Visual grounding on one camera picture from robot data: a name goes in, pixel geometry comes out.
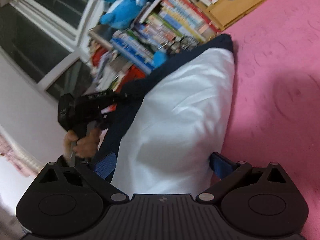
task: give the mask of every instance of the pink bedspread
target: pink bedspread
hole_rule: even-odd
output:
[[[222,154],[279,162],[309,206],[302,235],[320,239],[320,0],[268,0],[226,33],[238,53]]]

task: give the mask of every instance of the white wall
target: white wall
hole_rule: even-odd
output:
[[[57,108],[0,53],[0,126],[21,148],[44,164],[55,161],[63,153],[65,131],[57,122]]]
[[[0,203],[10,215],[15,214],[16,206],[30,186],[34,177],[23,177],[15,167],[0,157]]]

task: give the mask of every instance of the black plastic mount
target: black plastic mount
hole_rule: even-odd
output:
[[[60,97],[58,104],[58,123],[66,130],[73,130],[79,138],[87,134],[87,125],[97,121],[100,125],[107,122],[101,110],[112,104],[127,100],[127,95],[105,90],[74,98],[70,93]]]
[[[239,162],[195,200],[187,194],[134,195],[130,201],[86,164],[48,163],[16,214],[30,232],[25,240],[152,239],[154,232],[157,239],[303,239],[298,233],[308,206],[278,163],[252,168]]]

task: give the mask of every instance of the fingers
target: fingers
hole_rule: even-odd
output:
[[[77,142],[77,146],[73,147],[73,150],[77,153],[76,156],[80,158],[93,157],[98,150],[100,135],[101,130],[94,128],[87,137],[81,138]]]
[[[78,136],[76,133],[72,130],[69,130],[63,140],[64,154],[66,156],[71,154],[71,142],[76,142],[77,140]]]
[[[74,146],[73,150],[76,152],[76,156],[80,158],[91,158],[96,154],[98,145],[96,143],[87,143]]]
[[[96,127],[90,131],[89,136],[92,136],[94,138],[99,138],[101,133],[102,133],[101,129]]]
[[[70,142],[76,142],[79,138],[76,135],[76,133],[73,130],[69,130],[66,134],[66,138],[70,141]]]
[[[101,130],[99,128],[94,128],[88,136],[78,140],[79,138],[76,133],[69,130],[64,138],[65,157],[67,158],[71,154],[71,142],[76,141],[77,145],[73,147],[73,150],[76,152],[76,156],[80,158],[93,157],[98,150],[100,135]]]

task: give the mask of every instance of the white pillow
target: white pillow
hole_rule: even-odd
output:
[[[210,186],[209,156],[228,124],[234,57],[210,48],[161,80],[121,140],[111,184],[139,194],[198,195]]]

